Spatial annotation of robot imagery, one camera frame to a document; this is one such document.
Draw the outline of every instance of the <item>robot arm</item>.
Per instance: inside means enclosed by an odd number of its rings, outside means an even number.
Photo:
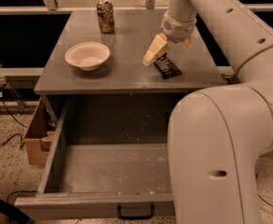
[[[177,223],[259,224],[254,165],[273,150],[273,29],[238,0],[171,0],[144,62],[184,42],[197,12],[241,84],[191,93],[171,114]]]

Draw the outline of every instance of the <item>speckled floor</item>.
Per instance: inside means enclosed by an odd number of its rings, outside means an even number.
[[[17,104],[7,102],[7,106],[17,116]],[[34,112],[36,102],[27,102],[25,111],[17,119],[24,125],[29,125]],[[24,134],[25,128],[21,127],[10,117],[0,102],[0,144],[14,133]],[[259,194],[268,202],[273,204],[273,152],[259,158],[256,163],[258,174]],[[20,139],[15,137],[6,146],[0,148],[0,199],[6,200],[7,196],[18,190],[36,190],[40,177],[43,173],[42,166],[28,164],[26,151],[20,150]],[[10,203],[15,201],[17,195],[11,196]],[[273,208],[260,200],[261,215],[264,224],[273,224]],[[107,219],[83,219],[83,220],[42,220],[36,224],[116,224],[116,223],[146,223],[146,224],[173,224],[174,217],[154,217],[146,221],[122,221],[116,218]],[[7,224],[9,220],[0,214],[0,224]]]

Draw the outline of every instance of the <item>white bowl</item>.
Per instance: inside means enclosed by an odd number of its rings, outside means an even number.
[[[77,44],[65,53],[65,60],[84,71],[98,69],[110,56],[110,50],[98,42]]]

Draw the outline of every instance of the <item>brown box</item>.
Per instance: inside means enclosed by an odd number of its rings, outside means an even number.
[[[53,132],[48,131],[47,110],[42,100],[39,101],[34,111],[33,119],[24,139],[28,162],[31,165],[45,165],[53,139]]]

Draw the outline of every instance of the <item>can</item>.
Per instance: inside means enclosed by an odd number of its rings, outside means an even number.
[[[114,7],[108,0],[97,4],[98,22],[101,32],[112,33],[115,30]]]

